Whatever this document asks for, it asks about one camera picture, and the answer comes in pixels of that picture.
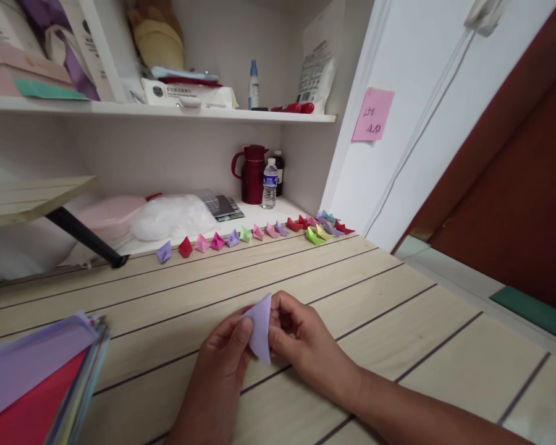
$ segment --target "door frame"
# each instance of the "door frame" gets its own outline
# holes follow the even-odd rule
[[[556,82],[556,8],[504,81],[403,237],[428,242]]]

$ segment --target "wooden desk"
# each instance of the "wooden desk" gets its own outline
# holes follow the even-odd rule
[[[52,223],[105,258],[112,267],[125,264],[120,256],[63,206],[96,185],[95,176],[65,177],[0,183],[0,227],[27,223],[45,216]]]
[[[107,316],[113,339],[83,444],[162,443],[198,348],[229,313],[284,289],[312,305],[360,365],[526,434],[547,418],[556,357],[351,234],[315,247],[300,234],[154,254],[121,269],[59,270],[0,287],[0,339],[77,310]],[[351,444],[375,439],[309,390],[287,363],[252,361],[236,444]]]

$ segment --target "shelf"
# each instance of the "shelf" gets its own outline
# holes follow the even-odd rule
[[[181,108],[113,102],[60,101],[0,96],[0,111],[57,116],[167,117],[206,119],[210,121],[259,122],[262,124],[296,124],[299,122],[331,123],[337,116],[294,114],[239,109]]]
[[[232,219],[230,221],[217,223],[217,230],[219,235],[225,237],[229,235],[233,230],[237,232],[241,231],[241,226],[247,227],[252,230],[253,225],[257,224],[259,227],[264,229],[267,223],[274,225],[276,221],[281,223],[286,223],[286,220],[291,217],[292,219],[298,219],[298,215],[305,215],[305,211],[299,209],[299,207],[290,203],[286,198],[279,197],[276,199],[276,207],[272,210],[265,210],[259,205],[245,204],[241,200],[235,200],[237,205],[245,215],[244,218]],[[205,238],[212,238],[214,232],[207,232],[204,235]],[[195,242],[197,235],[190,237],[191,242]],[[137,253],[150,252],[153,250],[158,250],[163,244],[165,244],[169,239],[162,241],[140,241],[138,239],[132,239],[128,244],[124,245],[122,248],[118,249],[120,255],[136,255]],[[183,239],[171,239],[171,245],[176,246],[181,243]]]

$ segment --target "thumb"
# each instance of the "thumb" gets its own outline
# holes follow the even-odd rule
[[[290,363],[293,363],[300,348],[300,344],[296,339],[277,326],[270,326],[267,339],[272,350],[285,357]]]
[[[241,354],[249,343],[251,332],[253,331],[253,320],[249,317],[244,317],[233,330],[230,336],[229,343],[227,344],[227,354],[232,364],[237,365],[241,359]]]

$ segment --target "left hand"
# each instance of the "left hand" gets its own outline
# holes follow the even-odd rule
[[[167,445],[229,444],[245,370],[253,320],[239,317],[251,306],[226,318],[200,347],[198,360]]]

